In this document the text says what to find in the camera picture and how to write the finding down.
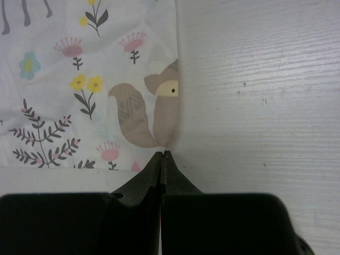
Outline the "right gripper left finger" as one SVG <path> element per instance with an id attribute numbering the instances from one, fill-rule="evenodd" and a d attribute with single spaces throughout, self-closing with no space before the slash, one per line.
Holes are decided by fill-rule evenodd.
<path id="1" fill-rule="evenodd" d="M 123 206 L 115 230 L 125 254 L 158 254 L 161 163 L 162 153 L 156 152 L 142 171 L 112 192 Z"/>

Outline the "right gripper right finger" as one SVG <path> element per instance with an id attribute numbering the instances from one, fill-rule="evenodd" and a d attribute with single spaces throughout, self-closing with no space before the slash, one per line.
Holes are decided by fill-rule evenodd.
<path id="1" fill-rule="evenodd" d="M 188 215 L 188 199 L 203 194 L 177 167 L 172 153 L 164 152 L 160 169 L 161 186 L 161 251 L 162 254 L 183 254 L 184 239 L 192 234 Z"/>

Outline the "floral animal print cloth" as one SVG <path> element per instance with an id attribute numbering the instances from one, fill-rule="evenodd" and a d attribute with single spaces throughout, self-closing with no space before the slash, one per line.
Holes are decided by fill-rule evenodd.
<path id="1" fill-rule="evenodd" d="M 1 1 L 1 166 L 138 172 L 178 121 L 175 1 Z"/>

